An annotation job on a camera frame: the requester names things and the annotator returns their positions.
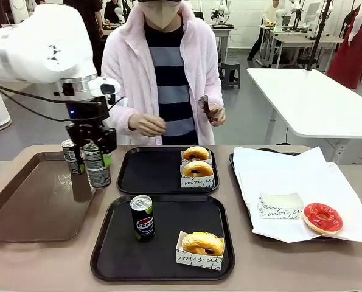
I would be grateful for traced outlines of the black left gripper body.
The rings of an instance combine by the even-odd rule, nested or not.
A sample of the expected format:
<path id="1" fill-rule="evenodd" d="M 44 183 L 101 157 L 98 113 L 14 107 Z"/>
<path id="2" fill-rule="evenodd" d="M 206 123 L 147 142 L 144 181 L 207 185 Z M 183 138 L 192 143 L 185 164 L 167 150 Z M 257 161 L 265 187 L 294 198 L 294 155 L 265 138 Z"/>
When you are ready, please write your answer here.
<path id="1" fill-rule="evenodd" d="M 66 126 L 69 134 L 98 132 L 109 117 L 106 102 L 72 102 L 66 107 L 71 122 Z"/>

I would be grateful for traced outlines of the person's right hand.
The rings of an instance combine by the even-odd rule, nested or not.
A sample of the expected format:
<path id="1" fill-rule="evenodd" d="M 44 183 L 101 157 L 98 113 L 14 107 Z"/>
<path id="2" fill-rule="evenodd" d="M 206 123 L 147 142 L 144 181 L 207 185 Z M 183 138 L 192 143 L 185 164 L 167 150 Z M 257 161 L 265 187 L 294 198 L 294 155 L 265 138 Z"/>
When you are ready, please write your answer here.
<path id="1" fill-rule="evenodd" d="M 128 119 L 128 127 L 131 131 L 138 131 L 143 136 L 162 136 L 166 132 L 165 121 L 148 114 L 132 114 Z"/>

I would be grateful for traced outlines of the person's left hand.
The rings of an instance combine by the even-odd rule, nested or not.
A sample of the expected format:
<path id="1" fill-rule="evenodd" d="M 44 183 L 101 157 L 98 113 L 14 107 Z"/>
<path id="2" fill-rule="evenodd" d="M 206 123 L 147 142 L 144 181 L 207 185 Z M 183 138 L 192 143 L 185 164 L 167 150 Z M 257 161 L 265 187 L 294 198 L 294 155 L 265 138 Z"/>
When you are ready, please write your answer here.
<path id="1" fill-rule="evenodd" d="M 225 108 L 216 104 L 210 103 L 209 107 L 209 122 L 213 127 L 223 125 L 226 120 Z"/>

